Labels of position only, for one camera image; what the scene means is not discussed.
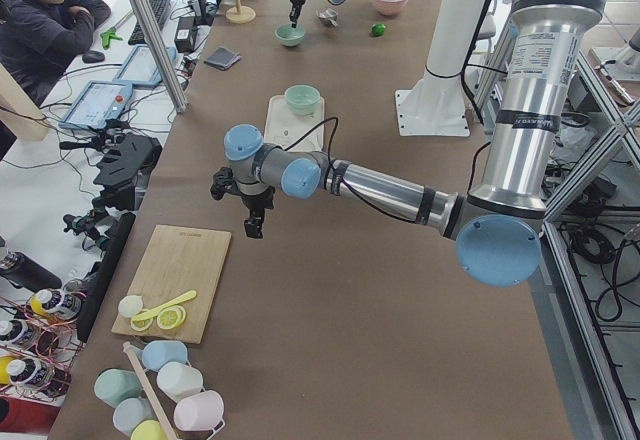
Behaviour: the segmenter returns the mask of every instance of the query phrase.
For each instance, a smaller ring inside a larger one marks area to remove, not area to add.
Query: brown table
[[[224,45],[243,59],[227,72],[196,69],[51,440],[122,438],[92,387],[103,369],[128,368],[126,338],[110,328],[156,224],[233,233],[203,342],[190,348],[225,400],[220,439],[571,437],[527,285],[482,285],[462,272],[454,243],[356,200],[278,193],[265,239],[251,240],[240,200],[209,196],[225,132],[262,127],[269,98],[296,83],[315,85],[326,115],[340,117],[336,157],[464,190],[482,128],[402,138],[395,120],[394,91],[421,78],[439,3],[411,0],[383,19],[349,0],[330,29],[314,17],[324,0],[309,0],[295,49],[273,36],[287,0],[246,1],[257,13],[247,25],[216,19],[203,55]],[[370,37],[379,21],[387,33]]]

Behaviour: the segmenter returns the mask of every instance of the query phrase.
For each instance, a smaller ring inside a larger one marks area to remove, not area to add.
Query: wooden cutting board
[[[145,308],[187,290],[198,295],[182,304],[187,318],[173,330],[161,330],[154,320],[148,330],[136,332],[128,318],[118,315],[111,331],[200,343],[230,241],[229,232],[157,225],[127,294],[141,295]]]

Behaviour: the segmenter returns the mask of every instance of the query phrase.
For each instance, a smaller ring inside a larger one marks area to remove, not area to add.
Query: dark jacket
[[[111,9],[102,0],[64,0],[42,5],[37,0],[2,0],[10,11],[0,25],[0,62],[36,103],[45,99],[73,58],[93,43],[95,28]],[[91,12],[72,20],[67,9],[78,5]]]

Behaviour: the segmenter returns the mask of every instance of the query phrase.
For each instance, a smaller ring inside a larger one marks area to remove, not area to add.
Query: white egg
[[[118,303],[118,313],[125,318],[131,318],[140,313],[143,307],[140,295],[127,295]]]

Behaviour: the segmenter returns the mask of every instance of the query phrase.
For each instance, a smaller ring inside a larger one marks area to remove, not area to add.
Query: green bowl
[[[311,85],[293,85],[285,90],[284,99],[296,115],[311,115],[320,101],[320,92]]]
[[[290,23],[285,23],[276,28],[276,38],[285,47],[295,47],[304,39],[304,27],[298,25],[293,28]]]

